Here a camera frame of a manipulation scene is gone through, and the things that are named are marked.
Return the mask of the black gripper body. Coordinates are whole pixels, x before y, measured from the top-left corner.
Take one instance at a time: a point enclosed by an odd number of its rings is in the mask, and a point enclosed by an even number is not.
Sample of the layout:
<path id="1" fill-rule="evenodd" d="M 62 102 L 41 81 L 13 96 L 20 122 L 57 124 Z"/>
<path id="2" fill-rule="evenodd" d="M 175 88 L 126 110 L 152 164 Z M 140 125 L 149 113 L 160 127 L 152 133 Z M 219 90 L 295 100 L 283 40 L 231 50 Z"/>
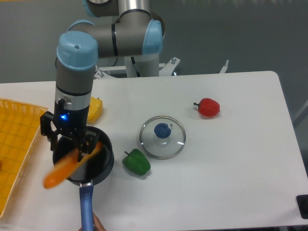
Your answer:
<path id="1" fill-rule="evenodd" d="M 68 110 L 64 103 L 54 104 L 53 123 L 60 134 L 71 139 L 81 140 L 85 136 L 89 105 L 81 110 Z"/>

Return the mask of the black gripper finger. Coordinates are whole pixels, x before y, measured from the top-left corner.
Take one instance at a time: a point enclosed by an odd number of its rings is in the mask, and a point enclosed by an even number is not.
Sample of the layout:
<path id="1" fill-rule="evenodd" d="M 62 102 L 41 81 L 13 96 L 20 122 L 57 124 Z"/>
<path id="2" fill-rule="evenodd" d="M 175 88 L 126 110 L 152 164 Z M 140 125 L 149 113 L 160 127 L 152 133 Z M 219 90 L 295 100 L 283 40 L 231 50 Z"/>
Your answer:
<path id="1" fill-rule="evenodd" d="M 50 150 L 54 151 L 58 144 L 58 135 L 59 130 L 52 130 L 51 123 L 53 122 L 54 115 L 46 111 L 41 117 L 40 117 L 40 132 L 42 136 L 46 136 L 47 140 L 50 142 Z"/>
<path id="2" fill-rule="evenodd" d="M 77 148 L 77 161 L 80 162 L 83 159 L 82 154 L 91 154 L 96 147 L 99 139 L 99 133 L 86 129 L 72 133 L 72 141 L 74 147 Z"/>

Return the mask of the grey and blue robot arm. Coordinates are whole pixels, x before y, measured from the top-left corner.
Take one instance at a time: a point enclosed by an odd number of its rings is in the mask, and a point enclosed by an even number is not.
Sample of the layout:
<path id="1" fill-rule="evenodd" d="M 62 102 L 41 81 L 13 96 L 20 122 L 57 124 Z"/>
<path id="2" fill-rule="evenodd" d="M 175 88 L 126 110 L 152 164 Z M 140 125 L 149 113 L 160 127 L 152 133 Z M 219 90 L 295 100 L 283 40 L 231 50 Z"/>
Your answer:
<path id="1" fill-rule="evenodd" d="M 85 0 L 92 17 L 117 16 L 110 25 L 88 20 L 73 23 L 57 46 L 54 111 L 40 118 L 41 134 L 55 150 L 58 136 L 73 142 L 77 161 L 93 152 L 99 135 L 89 131 L 87 118 L 95 66 L 99 58 L 157 56 L 163 48 L 163 27 L 148 0 Z"/>

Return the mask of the person's hand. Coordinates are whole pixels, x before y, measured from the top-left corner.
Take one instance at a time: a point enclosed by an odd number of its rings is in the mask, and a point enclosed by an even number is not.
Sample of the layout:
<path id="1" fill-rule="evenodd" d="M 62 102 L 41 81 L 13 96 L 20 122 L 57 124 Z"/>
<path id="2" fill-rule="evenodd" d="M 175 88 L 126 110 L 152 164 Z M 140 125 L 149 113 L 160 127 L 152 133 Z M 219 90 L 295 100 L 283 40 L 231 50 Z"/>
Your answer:
<path id="1" fill-rule="evenodd" d="M 106 231 L 105 227 L 101 223 L 100 219 L 93 212 L 93 230 L 94 231 Z"/>

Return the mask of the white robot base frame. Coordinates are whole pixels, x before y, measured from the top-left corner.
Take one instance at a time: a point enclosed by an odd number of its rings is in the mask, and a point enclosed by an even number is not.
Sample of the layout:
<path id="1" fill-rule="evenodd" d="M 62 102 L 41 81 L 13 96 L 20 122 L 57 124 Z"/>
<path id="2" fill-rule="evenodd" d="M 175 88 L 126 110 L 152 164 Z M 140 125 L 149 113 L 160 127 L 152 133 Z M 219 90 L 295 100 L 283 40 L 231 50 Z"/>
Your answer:
<path id="1" fill-rule="evenodd" d="M 172 57 L 167 63 L 160 63 L 159 54 L 152 54 L 127 56 L 124 62 L 124 66 L 96 67 L 94 79 L 175 76 L 181 59 Z"/>

